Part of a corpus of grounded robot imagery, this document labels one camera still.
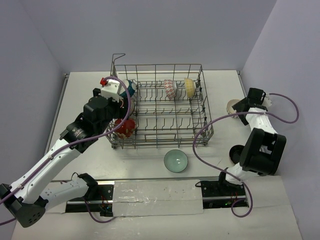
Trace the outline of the white ceramic bowl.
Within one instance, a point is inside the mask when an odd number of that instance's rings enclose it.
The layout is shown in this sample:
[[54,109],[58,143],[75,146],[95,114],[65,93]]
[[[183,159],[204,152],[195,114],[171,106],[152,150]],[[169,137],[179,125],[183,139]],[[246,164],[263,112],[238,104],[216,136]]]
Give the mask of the white ceramic bowl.
[[114,133],[120,139],[127,139],[134,133],[135,129],[136,129],[136,122],[134,121],[133,118],[129,118]]

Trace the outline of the dark teal white bowl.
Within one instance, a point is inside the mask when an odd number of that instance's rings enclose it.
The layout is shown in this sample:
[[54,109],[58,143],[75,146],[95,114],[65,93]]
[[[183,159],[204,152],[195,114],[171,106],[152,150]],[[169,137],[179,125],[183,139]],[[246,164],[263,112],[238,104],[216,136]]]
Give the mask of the dark teal white bowl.
[[[130,80],[125,79],[125,80],[123,80],[123,83],[125,84],[128,92],[129,92],[129,96],[132,97],[136,92],[136,84],[134,83],[134,80],[133,79],[130,79]],[[119,96],[122,98],[128,97],[123,86],[121,86]]]

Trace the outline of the yellow dotted bowl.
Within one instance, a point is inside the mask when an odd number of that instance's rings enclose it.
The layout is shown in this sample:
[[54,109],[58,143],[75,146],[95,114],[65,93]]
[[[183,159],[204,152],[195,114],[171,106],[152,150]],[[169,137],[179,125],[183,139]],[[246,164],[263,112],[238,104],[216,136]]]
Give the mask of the yellow dotted bowl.
[[196,92],[196,83],[191,78],[184,78],[184,86],[187,98],[191,99]]

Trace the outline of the blue inside red patterned bowl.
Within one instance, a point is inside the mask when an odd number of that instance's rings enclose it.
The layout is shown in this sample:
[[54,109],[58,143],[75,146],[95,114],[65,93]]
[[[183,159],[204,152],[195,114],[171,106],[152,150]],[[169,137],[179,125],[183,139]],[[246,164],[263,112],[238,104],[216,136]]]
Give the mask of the blue inside red patterned bowl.
[[174,80],[172,79],[164,80],[164,90],[169,100],[173,100],[176,97],[177,89],[178,87]]

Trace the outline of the brown rimmed cream bowl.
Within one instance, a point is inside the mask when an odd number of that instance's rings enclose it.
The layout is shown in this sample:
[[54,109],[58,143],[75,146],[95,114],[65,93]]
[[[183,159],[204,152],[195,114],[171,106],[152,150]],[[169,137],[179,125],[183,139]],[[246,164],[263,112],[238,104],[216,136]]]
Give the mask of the brown rimmed cream bowl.
[[131,98],[130,99],[130,110],[129,110],[130,116],[134,113],[135,108],[136,108],[136,101],[133,98]]

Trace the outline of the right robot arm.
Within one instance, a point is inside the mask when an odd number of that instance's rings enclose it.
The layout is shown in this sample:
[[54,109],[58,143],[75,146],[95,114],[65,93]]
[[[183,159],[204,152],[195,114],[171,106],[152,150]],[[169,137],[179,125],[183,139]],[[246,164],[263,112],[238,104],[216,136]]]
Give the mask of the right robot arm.
[[267,94],[258,88],[250,88],[245,98],[232,106],[245,126],[250,127],[250,135],[245,145],[235,145],[229,151],[229,159],[234,166],[221,172],[217,183],[218,192],[229,195],[242,181],[273,175],[279,166],[286,146],[285,136],[278,134],[263,105]]

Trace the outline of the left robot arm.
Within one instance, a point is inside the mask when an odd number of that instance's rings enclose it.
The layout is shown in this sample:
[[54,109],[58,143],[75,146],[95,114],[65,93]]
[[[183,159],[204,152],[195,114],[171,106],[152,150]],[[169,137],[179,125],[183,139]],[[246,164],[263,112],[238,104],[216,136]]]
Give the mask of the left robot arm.
[[56,188],[47,187],[70,162],[107,134],[105,130],[112,120],[125,121],[129,116],[129,107],[122,109],[119,101],[104,97],[102,90],[93,92],[83,111],[38,163],[13,183],[1,184],[0,202],[22,227],[34,225],[46,211],[63,202],[75,198],[90,200],[98,194],[97,181],[87,173]]

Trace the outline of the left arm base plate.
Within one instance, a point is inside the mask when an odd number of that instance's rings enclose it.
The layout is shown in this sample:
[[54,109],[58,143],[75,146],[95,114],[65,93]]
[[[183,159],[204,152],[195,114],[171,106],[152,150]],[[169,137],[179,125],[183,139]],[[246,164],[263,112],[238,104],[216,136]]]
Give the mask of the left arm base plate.
[[98,181],[97,192],[85,200],[76,197],[66,202],[65,213],[88,213],[86,204],[91,214],[96,213],[99,217],[111,218],[113,214],[114,181]]

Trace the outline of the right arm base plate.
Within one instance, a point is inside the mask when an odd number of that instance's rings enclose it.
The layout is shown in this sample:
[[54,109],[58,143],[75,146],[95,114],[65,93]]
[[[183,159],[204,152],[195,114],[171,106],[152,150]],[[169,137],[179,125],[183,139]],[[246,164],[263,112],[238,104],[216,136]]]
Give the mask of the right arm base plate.
[[247,195],[243,185],[222,183],[219,180],[201,180],[195,184],[201,189],[204,209],[248,207]]

